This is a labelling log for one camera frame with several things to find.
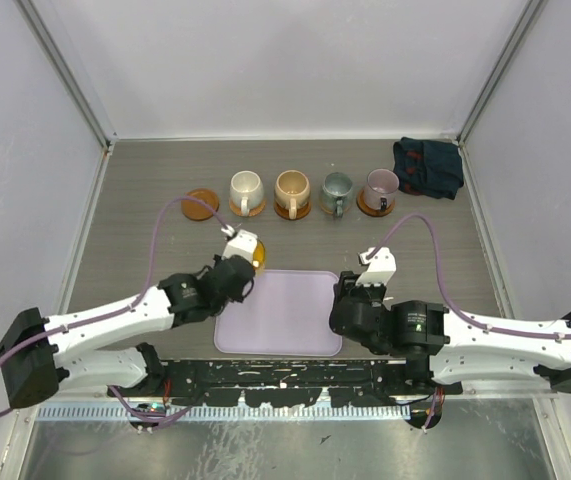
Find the yellow glass mug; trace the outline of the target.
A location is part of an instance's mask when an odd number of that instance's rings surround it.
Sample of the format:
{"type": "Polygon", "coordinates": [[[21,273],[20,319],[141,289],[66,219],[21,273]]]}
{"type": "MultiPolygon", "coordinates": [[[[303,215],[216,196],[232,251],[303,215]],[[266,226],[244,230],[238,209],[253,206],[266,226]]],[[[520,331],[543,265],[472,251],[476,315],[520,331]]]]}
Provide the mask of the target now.
{"type": "Polygon", "coordinates": [[[262,271],[265,267],[266,249],[261,240],[257,241],[252,256],[252,266],[256,272],[262,271]]]}

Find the light woven coaster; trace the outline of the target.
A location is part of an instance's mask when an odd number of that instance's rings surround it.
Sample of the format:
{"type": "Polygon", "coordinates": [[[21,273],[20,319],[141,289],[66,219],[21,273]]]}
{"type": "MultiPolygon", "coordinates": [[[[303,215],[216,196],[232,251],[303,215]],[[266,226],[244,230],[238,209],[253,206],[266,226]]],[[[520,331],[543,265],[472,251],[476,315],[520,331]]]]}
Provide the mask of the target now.
{"type": "Polygon", "coordinates": [[[266,200],[263,200],[257,207],[250,209],[248,214],[245,215],[242,213],[241,208],[237,206],[232,199],[229,199],[229,208],[230,210],[238,217],[242,218],[251,218],[259,215],[266,206],[266,200]]]}

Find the dark wooden coaster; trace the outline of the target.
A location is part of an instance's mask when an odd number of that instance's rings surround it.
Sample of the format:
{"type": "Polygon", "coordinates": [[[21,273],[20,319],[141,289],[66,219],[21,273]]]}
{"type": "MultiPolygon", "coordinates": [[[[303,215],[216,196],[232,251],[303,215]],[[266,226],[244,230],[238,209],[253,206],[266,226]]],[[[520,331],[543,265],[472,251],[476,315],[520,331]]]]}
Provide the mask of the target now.
{"type": "Polygon", "coordinates": [[[274,211],[276,214],[289,221],[301,220],[305,218],[311,211],[311,203],[307,202],[300,206],[294,198],[287,199],[285,205],[281,205],[277,199],[274,200],[274,211]]]}
{"type": "Polygon", "coordinates": [[[181,201],[183,215],[192,221],[205,221],[219,210],[218,195],[208,188],[196,188],[186,193],[190,200],[181,201]]]}
{"type": "Polygon", "coordinates": [[[370,217],[384,217],[389,215],[396,206],[396,199],[393,198],[388,207],[384,210],[375,210],[370,208],[364,201],[364,189],[361,189],[356,197],[356,204],[361,212],[370,217]]]}

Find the white ceramic mug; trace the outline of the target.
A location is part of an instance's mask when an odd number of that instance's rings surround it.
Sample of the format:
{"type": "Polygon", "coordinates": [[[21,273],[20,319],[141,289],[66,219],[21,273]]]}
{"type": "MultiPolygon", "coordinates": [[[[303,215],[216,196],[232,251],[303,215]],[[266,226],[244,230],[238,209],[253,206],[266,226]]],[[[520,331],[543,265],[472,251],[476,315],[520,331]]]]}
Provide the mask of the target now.
{"type": "Polygon", "coordinates": [[[260,176],[245,170],[235,173],[230,180],[229,199],[247,215],[250,209],[265,200],[264,186],[260,176]]]}

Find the beige ceramic mug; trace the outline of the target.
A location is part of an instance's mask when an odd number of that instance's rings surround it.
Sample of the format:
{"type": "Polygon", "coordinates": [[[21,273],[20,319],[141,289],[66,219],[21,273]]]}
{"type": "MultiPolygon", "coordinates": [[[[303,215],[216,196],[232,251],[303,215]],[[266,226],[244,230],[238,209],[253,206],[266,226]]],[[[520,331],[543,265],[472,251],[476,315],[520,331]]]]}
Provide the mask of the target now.
{"type": "Polygon", "coordinates": [[[294,198],[300,206],[310,202],[311,185],[308,177],[298,170],[282,172],[274,186],[274,200],[285,205],[287,199],[294,198]]]}

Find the grey ceramic mug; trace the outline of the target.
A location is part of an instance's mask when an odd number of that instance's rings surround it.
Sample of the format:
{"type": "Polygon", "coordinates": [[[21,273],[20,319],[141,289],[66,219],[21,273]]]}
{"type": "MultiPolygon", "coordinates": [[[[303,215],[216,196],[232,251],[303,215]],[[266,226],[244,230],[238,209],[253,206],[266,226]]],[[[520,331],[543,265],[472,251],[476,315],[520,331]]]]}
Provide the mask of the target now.
{"type": "Polygon", "coordinates": [[[353,181],[347,174],[330,173],[325,177],[321,186],[321,208],[334,218],[342,218],[351,206],[354,191],[353,181]]]}

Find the purple glass mug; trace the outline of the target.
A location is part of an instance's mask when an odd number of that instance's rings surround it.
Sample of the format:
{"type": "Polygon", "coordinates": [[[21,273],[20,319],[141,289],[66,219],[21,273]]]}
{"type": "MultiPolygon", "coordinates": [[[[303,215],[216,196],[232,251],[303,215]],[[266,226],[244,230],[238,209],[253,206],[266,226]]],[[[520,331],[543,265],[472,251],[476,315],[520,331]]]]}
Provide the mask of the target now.
{"type": "Polygon", "coordinates": [[[395,200],[399,185],[399,179],[393,171],[384,168],[372,170],[363,189],[364,204],[376,212],[387,211],[395,200]]]}

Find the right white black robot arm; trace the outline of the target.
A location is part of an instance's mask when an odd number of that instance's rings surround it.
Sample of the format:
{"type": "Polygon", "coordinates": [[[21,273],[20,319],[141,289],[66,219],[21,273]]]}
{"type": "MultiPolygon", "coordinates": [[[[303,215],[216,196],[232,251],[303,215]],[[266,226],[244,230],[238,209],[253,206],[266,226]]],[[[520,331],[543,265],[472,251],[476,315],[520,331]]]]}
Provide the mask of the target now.
{"type": "Polygon", "coordinates": [[[341,273],[333,287],[330,329],[375,355],[401,358],[394,374],[378,373],[393,389],[459,393],[466,381],[543,379],[571,394],[571,312],[531,322],[476,315],[471,323],[441,303],[410,300],[386,307],[386,288],[341,273]]]}

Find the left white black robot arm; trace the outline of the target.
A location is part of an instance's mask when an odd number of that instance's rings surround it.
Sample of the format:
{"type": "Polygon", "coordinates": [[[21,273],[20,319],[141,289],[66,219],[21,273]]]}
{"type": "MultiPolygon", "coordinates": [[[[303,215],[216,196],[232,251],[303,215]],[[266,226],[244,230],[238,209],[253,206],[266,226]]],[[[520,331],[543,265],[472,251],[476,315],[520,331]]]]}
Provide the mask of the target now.
{"type": "Polygon", "coordinates": [[[44,317],[20,312],[0,341],[0,370],[9,406],[35,406],[58,393],[102,383],[153,396],[165,372],[151,346],[110,345],[218,315],[253,288],[257,261],[216,256],[196,274],[177,273],[145,292],[90,310],[44,317]]]}

